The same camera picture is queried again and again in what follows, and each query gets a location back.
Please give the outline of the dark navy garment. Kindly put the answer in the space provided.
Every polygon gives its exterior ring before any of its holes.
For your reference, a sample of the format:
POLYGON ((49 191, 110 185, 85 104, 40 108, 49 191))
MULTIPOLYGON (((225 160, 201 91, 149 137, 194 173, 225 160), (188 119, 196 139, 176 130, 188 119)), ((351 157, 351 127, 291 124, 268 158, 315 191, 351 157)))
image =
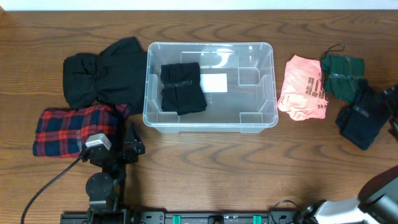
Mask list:
POLYGON ((393 114, 388 103, 396 99, 397 85, 377 92, 367 80, 361 80, 352 104, 338 113, 336 124, 340 135, 367 150, 393 114))

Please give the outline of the dark green garment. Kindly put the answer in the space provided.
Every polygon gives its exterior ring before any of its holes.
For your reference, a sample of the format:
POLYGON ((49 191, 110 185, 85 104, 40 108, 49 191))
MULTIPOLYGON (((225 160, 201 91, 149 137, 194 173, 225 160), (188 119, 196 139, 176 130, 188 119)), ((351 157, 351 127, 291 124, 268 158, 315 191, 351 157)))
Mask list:
POLYGON ((325 75, 324 90, 350 105, 364 80, 364 59, 337 54, 344 49, 343 44, 331 46, 321 58, 321 70, 325 75))

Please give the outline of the large black garment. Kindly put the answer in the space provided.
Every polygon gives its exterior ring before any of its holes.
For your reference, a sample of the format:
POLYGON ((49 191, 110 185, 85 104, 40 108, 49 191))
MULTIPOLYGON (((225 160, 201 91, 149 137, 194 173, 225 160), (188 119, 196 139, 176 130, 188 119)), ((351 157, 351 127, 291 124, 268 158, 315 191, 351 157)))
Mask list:
POLYGON ((135 37, 121 39, 99 54, 78 53, 63 62, 63 94, 75 110, 94 101, 144 109, 147 52, 135 37))

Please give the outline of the small black garment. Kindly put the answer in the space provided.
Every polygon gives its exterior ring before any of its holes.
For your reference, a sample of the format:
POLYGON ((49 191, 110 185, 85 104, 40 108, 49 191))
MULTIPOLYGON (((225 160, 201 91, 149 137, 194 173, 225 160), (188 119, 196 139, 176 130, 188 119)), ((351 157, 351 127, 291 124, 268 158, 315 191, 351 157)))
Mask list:
POLYGON ((162 111, 177 112, 179 116, 205 111, 207 102, 197 62, 162 65, 160 78, 164 86, 162 111))

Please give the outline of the red navy plaid shirt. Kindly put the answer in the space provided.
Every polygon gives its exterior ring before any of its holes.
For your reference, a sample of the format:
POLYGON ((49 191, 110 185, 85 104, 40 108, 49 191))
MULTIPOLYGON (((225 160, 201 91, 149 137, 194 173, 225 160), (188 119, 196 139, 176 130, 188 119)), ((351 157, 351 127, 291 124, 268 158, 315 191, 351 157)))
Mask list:
POLYGON ((91 135, 103 133, 111 147, 121 144, 129 105, 95 105, 80 110, 48 108, 41 114, 32 153, 39 157, 78 157, 91 135))

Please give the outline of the pink shirt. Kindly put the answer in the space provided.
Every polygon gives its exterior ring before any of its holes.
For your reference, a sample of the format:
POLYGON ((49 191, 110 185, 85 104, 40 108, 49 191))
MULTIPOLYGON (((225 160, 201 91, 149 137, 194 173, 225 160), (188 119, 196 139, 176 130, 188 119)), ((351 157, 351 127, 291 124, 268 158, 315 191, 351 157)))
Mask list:
POLYGON ((324 119, 327 105, 320 61, 294 55, 285 66, 278 109, 294 121, 304 121, 324 119))

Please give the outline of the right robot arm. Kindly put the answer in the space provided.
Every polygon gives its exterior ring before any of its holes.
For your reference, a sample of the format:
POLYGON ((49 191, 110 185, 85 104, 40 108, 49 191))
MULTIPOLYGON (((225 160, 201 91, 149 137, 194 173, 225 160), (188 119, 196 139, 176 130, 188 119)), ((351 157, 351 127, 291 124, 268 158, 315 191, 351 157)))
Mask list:
POLYGON ((397 223, 397 166, 369 180, 357 197, 321 200, 298 213, 294 223, 397 223))

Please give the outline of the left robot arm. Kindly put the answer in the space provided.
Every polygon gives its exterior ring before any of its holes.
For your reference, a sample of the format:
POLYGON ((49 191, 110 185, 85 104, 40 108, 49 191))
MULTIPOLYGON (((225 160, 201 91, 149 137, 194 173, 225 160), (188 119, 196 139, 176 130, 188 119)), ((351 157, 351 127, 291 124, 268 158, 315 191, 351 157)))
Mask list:
POLYGON ((137 162, 145 150, 134 124, 127 129, 122 146, 113 152, 105 134, 88 137, 80 153, 81 160, 102 168, 86 182, 88 223, 129 223, 131 212, 124 204, 126 166, 137 162))

